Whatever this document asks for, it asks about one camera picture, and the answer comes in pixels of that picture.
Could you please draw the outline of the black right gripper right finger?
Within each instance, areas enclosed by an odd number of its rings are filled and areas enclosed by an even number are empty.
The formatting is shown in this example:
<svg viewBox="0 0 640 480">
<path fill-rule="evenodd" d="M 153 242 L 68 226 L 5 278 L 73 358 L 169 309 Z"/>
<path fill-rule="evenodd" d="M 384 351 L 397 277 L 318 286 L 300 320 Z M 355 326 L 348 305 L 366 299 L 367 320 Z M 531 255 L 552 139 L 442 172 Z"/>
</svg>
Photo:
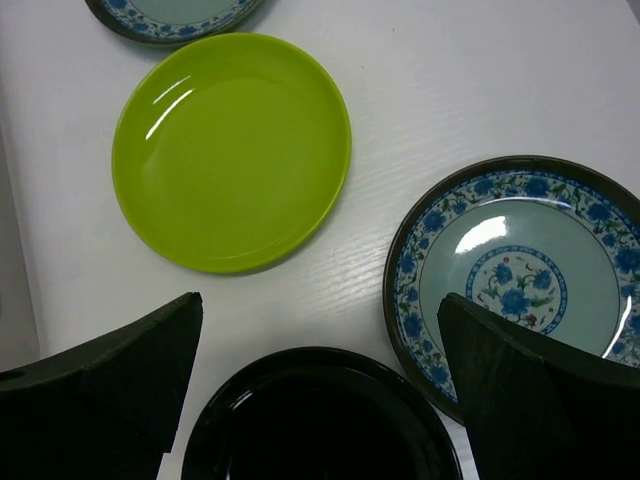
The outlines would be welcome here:
<svg viewBox="0 0 640 480">
<path fill-rule="evenodd" d="M 437 318 L 480 478 L 638 478 L 638 369 L 455 293 Z"/>
</svg>

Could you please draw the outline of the black plate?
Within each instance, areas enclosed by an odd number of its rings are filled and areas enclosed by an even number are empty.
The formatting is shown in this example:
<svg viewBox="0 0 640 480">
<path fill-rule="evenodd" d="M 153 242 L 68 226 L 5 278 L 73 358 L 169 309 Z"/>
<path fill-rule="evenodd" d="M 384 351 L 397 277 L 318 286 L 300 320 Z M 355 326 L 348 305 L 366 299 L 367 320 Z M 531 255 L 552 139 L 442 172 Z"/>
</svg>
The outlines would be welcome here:
<svg viewBox="0 0 640 480">
<path fill-rule="evenodd" d="M 203 408 L 184 479 L 460 479 L 434 408 L 399 374 L 355 352 L 272 353 Z"/>
</svg>

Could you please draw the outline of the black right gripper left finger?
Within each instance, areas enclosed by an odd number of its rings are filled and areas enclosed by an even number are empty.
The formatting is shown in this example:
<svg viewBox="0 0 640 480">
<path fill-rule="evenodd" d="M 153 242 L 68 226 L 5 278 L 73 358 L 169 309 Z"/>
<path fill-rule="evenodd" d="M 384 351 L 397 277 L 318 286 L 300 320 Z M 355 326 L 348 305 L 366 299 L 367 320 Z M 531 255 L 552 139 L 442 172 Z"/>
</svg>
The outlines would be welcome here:
<svg viewBox="0 0 640 480">
<path fill-rule="evenodd" d="M 156 478 L 174 444 L 202 324 L 202 297 L 189 292 L 2 373 L 2 478 Z"/>
</svg>

